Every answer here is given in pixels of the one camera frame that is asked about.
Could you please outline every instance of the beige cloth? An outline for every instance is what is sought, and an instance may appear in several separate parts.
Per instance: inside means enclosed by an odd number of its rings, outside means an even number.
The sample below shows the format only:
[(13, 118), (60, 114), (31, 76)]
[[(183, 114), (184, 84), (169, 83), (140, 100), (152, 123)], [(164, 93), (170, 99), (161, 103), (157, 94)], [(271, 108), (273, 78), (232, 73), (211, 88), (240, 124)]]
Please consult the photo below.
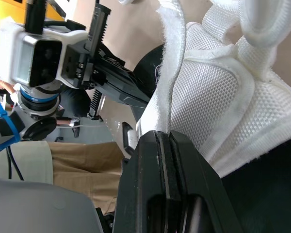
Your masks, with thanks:
[(104, 214), (114, 211), (124, 158), (118, 145), (48, 144), (54, 185), (85, 194)]

